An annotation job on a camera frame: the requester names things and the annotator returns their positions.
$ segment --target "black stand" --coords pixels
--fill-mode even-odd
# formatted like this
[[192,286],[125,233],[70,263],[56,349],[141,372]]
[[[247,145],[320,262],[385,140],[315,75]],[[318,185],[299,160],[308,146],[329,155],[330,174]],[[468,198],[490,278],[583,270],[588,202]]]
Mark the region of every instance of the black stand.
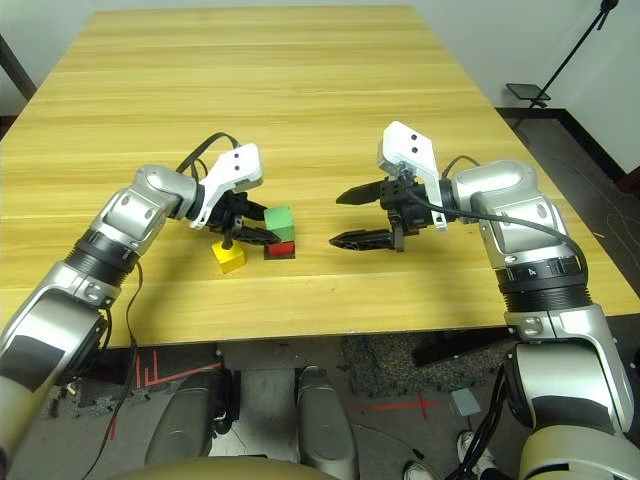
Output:
[[443,360],[484,350],[514,338],[507,327],[478,328],[463,332],[435,332],[428,344],[418,346],[411,352],[413,364],[424,367]]
[[2,35],[0,35],[0,66],[7,72],[7,75],[18,90],[20,90],[22,96],[30,100],[38,88],[31,81],[25,69],[22,68],[22,65],[20,65],[20,62],[9,48],[9,45],[7,45],[7,42],[4,41]]
[[[549,79],[549,81],[547,81],[547,83],[544,85],[544,87],[542,87],[542,89],[540,90],[538,95],[535,98],[531,99],[531,103],[529,104],[529,107],[527,107],[528,109],[531,109],[536,105],[540,105],[541,100],[543,98],[545,98],[545,97],[547,99],[549,98],[546,95],[546,92],[547,92],[548,88],[555,81],[555,79],[558,77],[558,75],[560,75],[560,72],[562,72],[562,70],[564,70],[564,67],[567,66],[569,61],[573,58],[573,56],[576,54],[576,52],[578,51],[580,46],[584,43],[584,41],[587,39],[589,34],[596,27],[596,25],[598,26],[598,30],[602,29],[602,26],[604,25],[604,22],[607,19],[607,16],[609,15],[609,12],[611,10],[613,10],[614,8],[616,8],[617,5],[618,5],[618,0],[602,0],[602,3],[600,4],[600,11],[598,12],[598,15],[596,15],[596,18],[593,19],[593,22],[591,22],[591,25],[589,25],[587,30],[582,34],[582,36],[580,37],[580,40],[578,40],[578,42],[575,44],[573,49],[569,52],[569,55],[566,56],[566,58],[562,61],[560,66],[553,73],[553,75],[551,75],[551,78]],[[513,124],[512,128],[514,130],[516,130],[518,128],[518,126],[522,123],[524,118],[525,117],[521,117],[520,119],[518,119],[518,121],[515,124]]]

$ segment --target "stacked blocks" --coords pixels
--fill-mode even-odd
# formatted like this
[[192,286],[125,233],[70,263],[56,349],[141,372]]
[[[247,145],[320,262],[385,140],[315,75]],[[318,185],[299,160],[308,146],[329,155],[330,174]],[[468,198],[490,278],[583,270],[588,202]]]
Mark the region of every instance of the stacked blocks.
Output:
[[281,242],[293,242],[295,239],[291,208],[267,208],[264,211],[264,223],[267,230],[278,235]]
[[222,240],[211,246],[222,273],[229,273],[242,267],[246,263],[244,251],[238,242],[233,242],[229,250],[222,248]]
[[296,258],[295,229],[290,207],[268,208],[264,211],[264,223],[280,238],[280,243],[265,245],[265,260]]

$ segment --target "shoe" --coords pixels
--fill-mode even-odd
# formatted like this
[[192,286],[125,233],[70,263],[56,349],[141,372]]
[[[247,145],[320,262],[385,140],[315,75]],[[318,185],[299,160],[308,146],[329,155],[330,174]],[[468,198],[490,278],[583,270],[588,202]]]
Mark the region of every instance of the shoe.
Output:
[[[460,460],[460,463],[462,463],[462,461],[464,460],[464,456],[467,454],[467,450],[469,450],[471,440],[473,440],[473,432],[471,431],[462,432],[460,435],[458,435],[457,447],[458,459]],[[496,470],[498,469],[498,467],[496,467],[496,461],[493,458],[493,455],[491,455],[491,452],[488,448],[485,448],[484,452],[482,452],[482,455],[480,455],[480,458],[478,459],[478,463],[476,463],[475,467],[473,467],[471,471],[475,473],[478,478],[480,478],[482,472],[489,468],[495,468]]]
[[404,467],[404,480],[436,480],[436,477],[424,465],[409,462]]

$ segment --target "white wall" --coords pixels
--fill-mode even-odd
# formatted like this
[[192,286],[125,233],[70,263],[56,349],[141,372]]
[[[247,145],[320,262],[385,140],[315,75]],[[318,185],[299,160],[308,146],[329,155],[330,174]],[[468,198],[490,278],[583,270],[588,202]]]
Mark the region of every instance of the white wall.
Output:
[[622,0],[550,90],[627,173],[640,166],[639,52],[640,2]]
[[[39,85],[95,10],[334,4],[412,5],[494,105],[524,106],[506,94],[504,84],[542,85],[595,16],[600,0],[0,0],[0,31]],[[612,58],[612,50],[632,40],[630,32],[640,28],[639,7],[640,2],[622,0],[605,29],[585,43],[550,92],[551,105],[575,111],[576,118],[614,158],[624,151],[618,161],[626,170],[640,163],[631,159],[630,142],[620,147],[619,135],[603,128],[616,122],[615,105],[628,106],[629,98],[607,98],[608,111],[614,116],[607,122],[592,121],[602,109],[589,106],[586,100],[606,82],[607,77],[599,73],[605,64],[625,68],[622,57],[603,59]],[[623,82],[624,86],[617,84],[616,91],[631,95],[637,70],[624,71],[635,73],[635,78]],[[23,105],[20,94],[0,72],[0,114],[16,114]]]
[[[541,66],[557,49],[576,13],[598,0],[1,0],[0,31],[40,84],[95,10],[247,5],[411,4],[494,105],[507,81],[541,82]],[[0,79],[0,113],[24,101]]]

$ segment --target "red tape marking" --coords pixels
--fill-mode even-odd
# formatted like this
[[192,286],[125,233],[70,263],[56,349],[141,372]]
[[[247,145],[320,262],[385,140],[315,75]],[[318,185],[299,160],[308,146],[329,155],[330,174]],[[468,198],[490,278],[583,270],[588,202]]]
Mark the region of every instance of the red tape marking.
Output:
[[116,425],[118,423],[118,416],[113,417],[113,423],[111,424],[111,432],[109,433],[109,440],[115,440],[116,438]]

